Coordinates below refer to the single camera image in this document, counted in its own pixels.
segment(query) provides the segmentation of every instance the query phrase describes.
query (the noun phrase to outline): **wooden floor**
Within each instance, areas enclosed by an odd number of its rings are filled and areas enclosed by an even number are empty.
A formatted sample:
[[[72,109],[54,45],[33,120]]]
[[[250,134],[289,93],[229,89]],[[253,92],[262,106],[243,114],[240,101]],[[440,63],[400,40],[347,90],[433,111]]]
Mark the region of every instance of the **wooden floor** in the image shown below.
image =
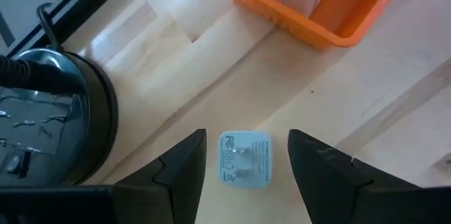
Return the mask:
[[[115,85],[119,129],[87,183],[133,173],[208,132],[197,223],[310,223],[292,176],[297,128],[422,187],[451,184],[451,0],[393,0],[366,38],[324,54],[231,0],[109,0],[65,44]],[[226,130],[273,136],[262,190],[216,178]]]

